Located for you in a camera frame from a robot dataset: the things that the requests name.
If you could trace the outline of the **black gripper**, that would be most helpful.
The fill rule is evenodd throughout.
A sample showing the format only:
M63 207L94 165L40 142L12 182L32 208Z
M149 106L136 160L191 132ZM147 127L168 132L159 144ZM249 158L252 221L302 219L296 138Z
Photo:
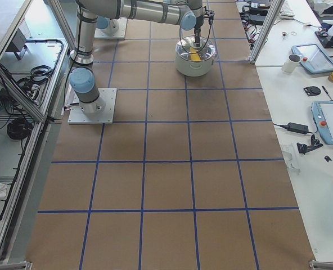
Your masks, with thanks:
M199 30L204 23L203 7L194 8L193 13L196 17L196 24L194 26L195 46L198 47L199 46Z

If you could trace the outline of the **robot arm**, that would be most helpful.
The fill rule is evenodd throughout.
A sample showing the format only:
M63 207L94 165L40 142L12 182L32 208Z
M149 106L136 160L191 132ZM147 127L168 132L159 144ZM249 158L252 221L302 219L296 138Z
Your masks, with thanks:
M78 99L71 115L82 124L184 122L187 80L175 60L179 23L194 17L201 1L80 1L75 69L69 84ZM127 17L125 40L95 40L98 14ZM168 24L169 15L176 24Z

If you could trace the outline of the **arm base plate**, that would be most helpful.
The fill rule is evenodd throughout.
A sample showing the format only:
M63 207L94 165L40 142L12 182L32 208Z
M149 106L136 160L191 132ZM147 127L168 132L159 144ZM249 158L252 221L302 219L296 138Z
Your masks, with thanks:
M99 88L99 98L92 103L79 102L74 94L69 111L69 124L112 124L115 111L116 88Z
M126 18L109 19L99 16L94 37L96 39L124 39L126 28Z

